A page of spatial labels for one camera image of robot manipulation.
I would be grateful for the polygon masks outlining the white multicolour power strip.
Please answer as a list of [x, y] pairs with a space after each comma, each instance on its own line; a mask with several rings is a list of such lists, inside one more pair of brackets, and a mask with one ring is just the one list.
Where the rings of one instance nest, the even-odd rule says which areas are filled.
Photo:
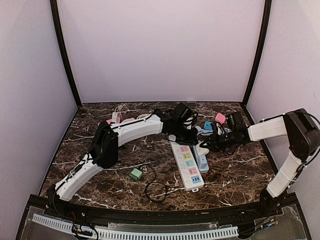
[[170, 141], [171, 149], [177, 164], [184, 189], [197, 192], [204, 186], [204, 180], [188, 145], [180, 145]]

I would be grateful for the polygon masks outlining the blue plug adapter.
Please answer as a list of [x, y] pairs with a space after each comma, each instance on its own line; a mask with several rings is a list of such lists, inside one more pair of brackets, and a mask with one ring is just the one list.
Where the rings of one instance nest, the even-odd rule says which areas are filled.
[[203, 129], [205, 131], [213, 131], [212, 123], [213, 123], [212, 121], [206, 121], [204, 123]]

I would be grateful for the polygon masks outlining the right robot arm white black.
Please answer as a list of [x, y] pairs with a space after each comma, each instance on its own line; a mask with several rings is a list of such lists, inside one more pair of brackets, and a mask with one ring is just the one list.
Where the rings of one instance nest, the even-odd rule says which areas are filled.
[[[247, 125], [241, 112], [226, 116], [231, 130], [209, 137], [213, 149], [209, 166], [213, 177], [227, 196], [256, 200], [260, 191], [272, 199], [292, 187], [302, 173], [310, 173], [308, 164], [320, 149], [320, 130], [312, 116], [301, 108], [260, 123]], [[262, 142], [279, 144], [283, 153], [278, 170], [273, 172]]]

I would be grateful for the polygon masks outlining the grey-blue power strip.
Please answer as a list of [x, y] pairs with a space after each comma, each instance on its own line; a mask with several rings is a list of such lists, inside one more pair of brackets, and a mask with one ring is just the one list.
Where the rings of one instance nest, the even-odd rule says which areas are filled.
[[[223, 127], [219, 122], [216, 122], [217, 132], [218, 134], [221, 133], [231, 133], [232, 131], [229, 128]], [[201, 135], [203, 137], [208, 137], [213, 133], [213, 130], [211, 129], [202, 129], [200, 126], [195, 126], [197, 129], [197, 135]], [[207, 173], [209, 171], [209, 164], [206, 157], [206, 154], [210, 152], [208, 148], [200, 147], [200, 144], [202, 141], [198, 141], [198, 144], [196, 146], [192, 147], [192, 153], [195, 157], [195, 161], [197, 163], [198, 169], [200, 173]]]

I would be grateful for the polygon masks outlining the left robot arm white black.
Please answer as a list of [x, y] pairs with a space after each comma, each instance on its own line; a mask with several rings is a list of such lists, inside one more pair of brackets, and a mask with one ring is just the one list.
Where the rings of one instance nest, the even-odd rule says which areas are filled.
[[146, 117], [125, 123], [101, 122], [82, 160], [48, 189], [47, 197], [53, 200], [51, 210], [58, 217], [67, 218], [71, 208], [65, 202], [69, 202], [96, 174], [113, 167], [118, 161], [119, 147], [128, 142], [150, 135], [168, 134], [175, 136], [178, 144], [196, 145], [198, 131], [193, 125], [197, 117], [197, 113], [189, 109], [181, 112], [158, 109]]

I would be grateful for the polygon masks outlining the green plug adapter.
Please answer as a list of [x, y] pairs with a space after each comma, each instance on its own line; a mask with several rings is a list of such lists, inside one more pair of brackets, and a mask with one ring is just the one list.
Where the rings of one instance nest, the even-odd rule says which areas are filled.
[[142, 177], [143, 172], [137, 168], [135, 168], [134, 170], [132, 170], [129, 174], [129, 177], [131, 180], [137, 182], [140, 180], [140, 178]]

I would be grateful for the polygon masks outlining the white cube charger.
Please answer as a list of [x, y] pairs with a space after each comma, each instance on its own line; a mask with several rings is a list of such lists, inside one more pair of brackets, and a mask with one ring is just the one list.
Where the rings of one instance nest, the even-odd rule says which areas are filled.
[[197, 152], [198, 156], [205, 156], [206, 154], [208, 154], [210, 152], [210, 150], [207, 148], [197, 146], [196, 152]]

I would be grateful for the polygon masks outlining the pink plug adapter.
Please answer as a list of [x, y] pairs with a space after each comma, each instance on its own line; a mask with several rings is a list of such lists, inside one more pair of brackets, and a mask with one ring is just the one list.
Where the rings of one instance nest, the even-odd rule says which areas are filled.
[[220, 123], [221, 125], [223, 125], [226, 122], [226, 119], [227, 119], [226, 116], [220, 112], [215, 117], [215, 121], [217, 123]]

